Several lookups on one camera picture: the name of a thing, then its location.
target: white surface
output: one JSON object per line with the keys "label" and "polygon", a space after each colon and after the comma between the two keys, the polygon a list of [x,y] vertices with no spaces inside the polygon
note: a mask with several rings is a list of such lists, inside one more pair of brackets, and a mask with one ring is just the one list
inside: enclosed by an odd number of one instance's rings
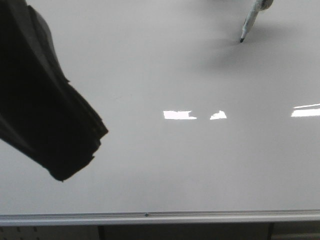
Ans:
{"label": "white surface", "polygon": [[0,214],[320,209],[320,116],[291,117],[320,102],[318,0],[275,1],[242,44],[250,0],[28,3],[109,133],[63,183],[1,141]]}

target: whiteboard frame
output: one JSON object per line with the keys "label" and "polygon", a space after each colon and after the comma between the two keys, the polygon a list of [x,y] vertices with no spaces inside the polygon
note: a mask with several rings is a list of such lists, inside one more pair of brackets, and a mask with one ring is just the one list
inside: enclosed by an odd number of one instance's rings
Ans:
{"label": "whiteboard frame", "polygon": [[201,224],[320,221],[320,210],[0,215],[0,226]]}

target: dry erase marker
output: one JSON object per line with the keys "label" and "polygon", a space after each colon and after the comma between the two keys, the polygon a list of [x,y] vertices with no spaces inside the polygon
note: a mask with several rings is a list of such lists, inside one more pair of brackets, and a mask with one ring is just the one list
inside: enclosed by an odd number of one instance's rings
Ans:
{"label": "dry erase marker", "polygon": [[240,39],[240,43],[242,43],[247,35],[247,33],[251,30],[252,26],[255,23],[257,15],[260,11],[268,9],[274,0],[256,0],[252,5],[251,10],[246,16],[245,22],[242,28],[242,35]]}

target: dark strip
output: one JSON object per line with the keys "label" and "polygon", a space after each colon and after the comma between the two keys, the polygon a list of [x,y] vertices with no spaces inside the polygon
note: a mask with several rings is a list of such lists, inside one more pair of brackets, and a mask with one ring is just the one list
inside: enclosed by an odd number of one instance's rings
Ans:
{"label": "dark strip", "polygon": [[100,240],[106,240],[105,228],[104,226],[98,226],[98,233]]}
{"label": "dark strip", "polygon": [[272,234],[274,233],[274,228],[275,228],[275,223],[274,223],[274,222],[271,222],[271,223],[269,224],[268,236],[267,236],[266,240],[271,240]]}

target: black fabric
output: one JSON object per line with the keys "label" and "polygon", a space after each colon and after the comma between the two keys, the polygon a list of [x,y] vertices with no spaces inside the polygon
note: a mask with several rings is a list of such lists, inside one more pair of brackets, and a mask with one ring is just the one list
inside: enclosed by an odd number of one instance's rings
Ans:
{"label": "black fabric", "polygon": [[63,181],[93,159],[108,130],[65,78],[43,18],[0,0],[0,138]]}

